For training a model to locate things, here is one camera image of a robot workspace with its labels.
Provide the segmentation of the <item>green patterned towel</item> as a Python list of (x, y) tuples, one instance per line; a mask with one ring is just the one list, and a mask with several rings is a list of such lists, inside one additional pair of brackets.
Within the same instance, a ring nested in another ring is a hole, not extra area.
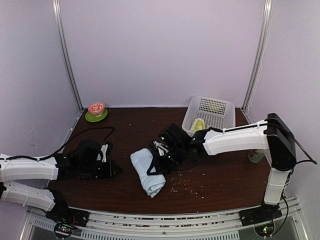
[(201, 131), (206, 129), (206, 123), (202, 118), (196, 118), (190, 127), (190, 130), (193, 132)]

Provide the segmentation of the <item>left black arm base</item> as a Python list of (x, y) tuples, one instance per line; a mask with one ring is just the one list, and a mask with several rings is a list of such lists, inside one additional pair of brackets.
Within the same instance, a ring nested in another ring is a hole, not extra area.
[(46, 212), (47, 218), (73, 227), (86, 227), (90, 216), (88, 211), (70, 208), (60, 191), (53, 190), (51, 193), (54, 206), (52, 210)]

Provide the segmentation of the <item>white plastic basket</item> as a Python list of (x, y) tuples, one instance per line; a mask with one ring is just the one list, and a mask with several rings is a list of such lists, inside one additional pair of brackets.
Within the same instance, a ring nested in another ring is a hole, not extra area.
[(232, 102), (195, 95), (191, 98), (181, 128), (192, 136), (192, 123), (196, 119), (204, 120), (206, 128), (234, 128), (236, 110)]

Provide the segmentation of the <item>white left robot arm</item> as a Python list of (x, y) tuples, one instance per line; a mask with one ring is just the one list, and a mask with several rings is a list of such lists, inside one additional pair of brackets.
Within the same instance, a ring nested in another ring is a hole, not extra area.
[(82, 140), (75, 150), (42, 157), (0, 156), (0, 200), (52, 212), (61, 222), (72, 218), (64, 195), (58, 190), (39, 189), (20, 180), (65, 181), (110, 179), (122, 168), (109, 159), (113, 145)]

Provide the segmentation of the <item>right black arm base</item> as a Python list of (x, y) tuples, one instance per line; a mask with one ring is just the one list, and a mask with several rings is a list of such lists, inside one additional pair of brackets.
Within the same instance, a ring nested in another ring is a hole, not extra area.
[(238, 212), (242, 226), (256, 225), (272, 221), (282, 216), (279, 204), (270, 205), (263, 203), (261, 206), (244, 209)]

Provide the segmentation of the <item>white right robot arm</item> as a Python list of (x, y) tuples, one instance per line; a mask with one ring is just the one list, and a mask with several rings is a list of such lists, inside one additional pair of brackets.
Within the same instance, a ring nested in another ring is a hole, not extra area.
[(265, 120), (232, 128), (196, 131), (189, 136), (175, 123), (165, 127), (152, 141), (152, 160), (146, 173), (161, 175), (177, 170), (183, 161), (195, 160), (202, 153), (215, 156), (245, 150), (268, 151), (271, 170), (263, 198), (263, 205), (256, 210), (259, 220), (268, 220), (275, 212), (282, 197), (289, 173), (297, 164), (294, 134), (276, 113), (269, 113)]

